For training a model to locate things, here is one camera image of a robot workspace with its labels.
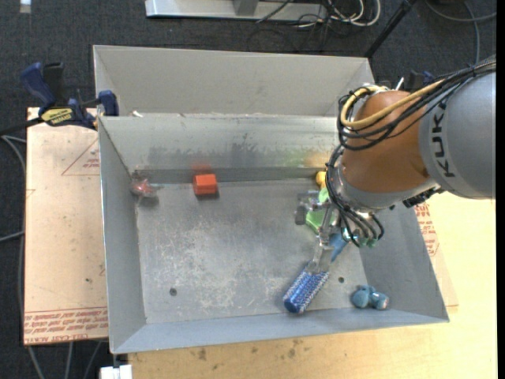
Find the pink object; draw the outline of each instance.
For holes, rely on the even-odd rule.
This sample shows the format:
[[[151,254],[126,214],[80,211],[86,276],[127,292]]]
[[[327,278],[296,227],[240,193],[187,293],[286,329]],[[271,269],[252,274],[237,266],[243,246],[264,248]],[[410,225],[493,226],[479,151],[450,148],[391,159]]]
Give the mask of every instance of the pink object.
[[[141,197],[155,197],[156,189],[153,187],[147,178],[143,180],[133,180],[129,185],[130,191]]]

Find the blue object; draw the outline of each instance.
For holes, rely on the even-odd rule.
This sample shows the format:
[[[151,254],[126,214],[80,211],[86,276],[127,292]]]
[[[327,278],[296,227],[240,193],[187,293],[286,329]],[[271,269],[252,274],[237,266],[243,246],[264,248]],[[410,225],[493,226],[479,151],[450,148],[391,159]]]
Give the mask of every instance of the blue object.
[[[389,305],[389,298],[380,292],[372,292],[369,296],[370,304],[374,309],[385,310]]]
[[[21,83],[32,96],[42,100],[44,108],[50,107],[56,102],[54,94],[46,81],[44,81],[42,65],[39,62],[23,70],[21,73]]]
[[[286,309],[291,313],[304,313],[317,292],[328,281],[328,277],[328,271],[311,274],[304,268],[290,289],[282,297]]]
[[[344,250],[347,243],[340,232],[330,236],[329,245],[334,247],[333,253],[331,253],[331,262],[335,261],[335,258]]]
[[[361,285],[351,297],[353,305],[360,309],[371,306],[377,310],[385,310],[389,305],[389,297],[378,292],[374,287]]]
[[[39,117],[42,118],[48,125],[74,125],[95,129],[96,118],[89,114],[86,111],[86,108],[81,106],[77,99],[69,99],[68,103],[64,107],[54,106],[56,98],[54,97],[51,88],[44,80],[42,65],[40,62],[30,65],[21,73],[21,83],[30,94],[42,100],[43,105],[39,108]],[[118,102],[111,90],[104,90],[100,92],[98,99],[93,102],[101,103],[103,105],[105,115],[119,115]]]
[[[360,287],[356,292],[353,293],[351,302],[353,305],[360,309],[364,309],[368,306],[370,298],[370,291],[367,287]]]
[[[99,92],[98,100],[103,105],[105,115],[113,117],[117,117],[119,115],[118,101],[111,90]]]

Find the gray metal bin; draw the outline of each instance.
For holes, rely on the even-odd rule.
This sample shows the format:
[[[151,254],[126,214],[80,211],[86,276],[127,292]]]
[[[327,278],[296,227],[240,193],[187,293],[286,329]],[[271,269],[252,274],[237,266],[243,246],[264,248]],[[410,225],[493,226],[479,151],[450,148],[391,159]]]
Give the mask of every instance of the gray metal bin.
[[[99,120],[113,353],[448,320],[416,216],[402,206],[379,214],[376,248],[343,250],[303,315],[282,304],[317,240],[294,223],[297,194],[317,189],[337,144],[339,95],[372,82],[365,59],[95,47],[95,72],[97,91],[111,88],[122,109]],[[297,74],[307,95],[294,94]],[[216,175],[218,196],[195,196],[202,171]],[[149,178],[157,198],[132,195],[133,177]],[[389,310],[353,307],[365,283],[390,296]]]

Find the yellow cable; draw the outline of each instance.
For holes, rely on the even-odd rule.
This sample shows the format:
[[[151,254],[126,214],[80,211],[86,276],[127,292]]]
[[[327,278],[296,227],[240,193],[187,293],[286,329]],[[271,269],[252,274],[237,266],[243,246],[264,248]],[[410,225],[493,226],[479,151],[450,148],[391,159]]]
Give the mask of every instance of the yellow cable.
[[[392,111],[394,111],[396,108],[401,107],[402,105],[412,101],[413,99],[416,99],[423,94],[430,92],[431,90],[435,89],[436,86],[438,86],[440,83],[443,82],[444,79],[436,81],[435,83],[431,83],[427,85],[426,87],[421,88],[420,90],[417,90],[413,92],[412,94],[408,95],[407,97],[399,100],[398,102],[385,107],[379,112],[376,112],[375,114],[372,114],[366,118],[360,119],[359,121],[347,121],[347,112],[349,111],[350,107],[352,104],[356,101],[356,99],[361,96],[363,93],[367,92],[368,94],[370,92],[382,92],[386,91],[386,88],[380,87],[380,86],[370,86],[366,88],[359,88],[342,106],[342,112],[340,113],[340,122],[346,126],[347,128],[365,128],[366,126],[370,126],[373,124],[375,121],[381,119],[382,117],[390,114]]]

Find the black carpet floor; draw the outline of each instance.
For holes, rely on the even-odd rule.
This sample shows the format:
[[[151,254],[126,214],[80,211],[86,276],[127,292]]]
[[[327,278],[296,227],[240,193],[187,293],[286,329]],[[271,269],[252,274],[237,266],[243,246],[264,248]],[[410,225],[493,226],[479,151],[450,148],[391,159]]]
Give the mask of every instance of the black carpet floor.
[[[456,19],[487,18],[497,0],[418,0],[411,8],[406,0],[380,1],[381,17],[373,26],[335,24],[311,31],[272,21],[147,19],[145,0],[32,0],[31,13],[20,13],[19,0],[0,0],[0,130],[23,122],[26,107],[39,106],[20,83],[21,71],[33,62],[63,62],[68,89],[92,98],[95,44],[365,56],[404,6],[405,16],[370,59],[377,82],[395,85],[411,70],[437,76],[496,53],[496,17]],[[25,131],[12,135],[22,138]],[[22,144],[19,149],[25,156]],[[0,141],[0,238],[21,230],[23,213],[24,173],[14,151]],[[0,378],[31,379],[38,375],[21,342],[19,251],[19,238],[0,242]],[[69,377],[82,377],[95,346],[74,344]],[[35,349],[47,378],[63,377],[67,351],[66,344]],[[88,377],[112,360],[103,344]]]

